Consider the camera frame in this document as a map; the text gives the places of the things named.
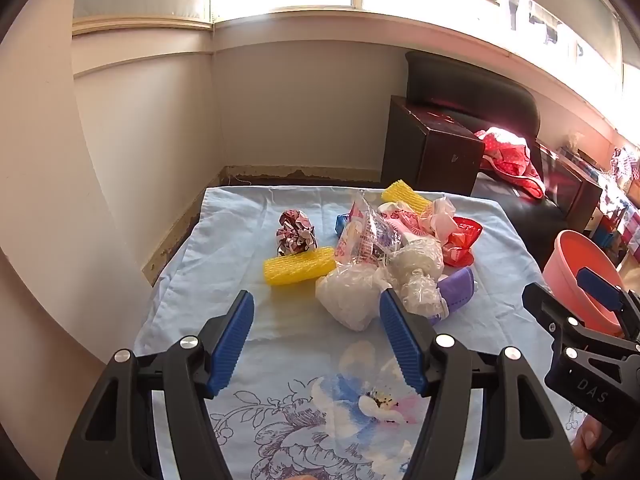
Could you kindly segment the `person's right hand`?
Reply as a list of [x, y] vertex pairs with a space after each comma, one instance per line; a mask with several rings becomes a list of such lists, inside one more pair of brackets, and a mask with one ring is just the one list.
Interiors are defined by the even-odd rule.
[[598, 443], [601, 434], [602, 425], [590, 415], [585, 418], [577, 430], [570, 447], [581, 474], [591, 467], [593, 462], [591, 452]]

